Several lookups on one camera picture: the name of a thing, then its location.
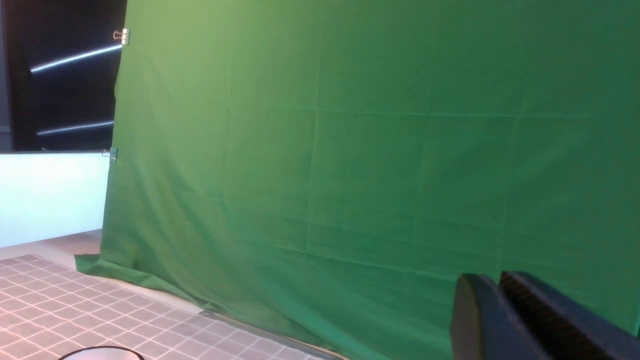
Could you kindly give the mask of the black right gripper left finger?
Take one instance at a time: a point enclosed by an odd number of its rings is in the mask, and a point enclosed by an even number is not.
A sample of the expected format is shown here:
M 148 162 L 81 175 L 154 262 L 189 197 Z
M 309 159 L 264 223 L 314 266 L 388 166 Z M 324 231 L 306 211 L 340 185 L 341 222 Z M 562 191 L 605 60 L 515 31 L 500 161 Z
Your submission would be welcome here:
M 551 358 L 486 275 L 465 273 L 457 279 L 449 333 L 455 360 Z

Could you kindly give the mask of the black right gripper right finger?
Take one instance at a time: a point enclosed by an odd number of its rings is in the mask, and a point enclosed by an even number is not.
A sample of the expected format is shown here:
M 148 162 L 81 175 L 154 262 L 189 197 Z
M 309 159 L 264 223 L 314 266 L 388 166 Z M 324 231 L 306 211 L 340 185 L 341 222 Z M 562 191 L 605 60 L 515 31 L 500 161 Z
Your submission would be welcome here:
M 639 339 L 527 272 L 503 271 L 499 287 L 554 360 L 638 360 Z

